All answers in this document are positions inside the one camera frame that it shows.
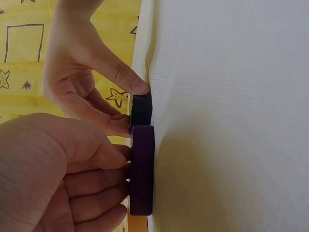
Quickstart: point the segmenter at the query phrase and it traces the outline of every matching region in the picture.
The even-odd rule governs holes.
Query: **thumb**
[[[150,91],[149,85],[121,59],[119,59],[101,40],[98,33],[92,37],[92,43],[84,64],[105,76],[128,93],[143,95]]]

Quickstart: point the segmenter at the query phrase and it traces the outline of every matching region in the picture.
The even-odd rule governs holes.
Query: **yellow strip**
[[[148,232],[147,217],[132,216],[128,209],[127,228],[128,232]]]

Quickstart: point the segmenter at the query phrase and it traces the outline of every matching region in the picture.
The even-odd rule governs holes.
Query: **black block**
[[[132,131],[134,125],[150,125],[152,112],[151,94],[133,95],[130,131]]]

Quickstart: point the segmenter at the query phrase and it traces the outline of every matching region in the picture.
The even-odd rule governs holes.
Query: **fingernail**
[[[143,95],[146,94],[150,91],[150,87],[149,84],[147,84],[146,82],[140,80],[140,79],[136,79],[133,83],[132,83],[132,89],[134,91],[133,94],[138,94],[138,95]]]

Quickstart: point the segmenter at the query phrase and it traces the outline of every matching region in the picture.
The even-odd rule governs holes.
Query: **drawn rectangle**
[[[6,62],[39,62],[44,36],[44,24],[7,26]]]

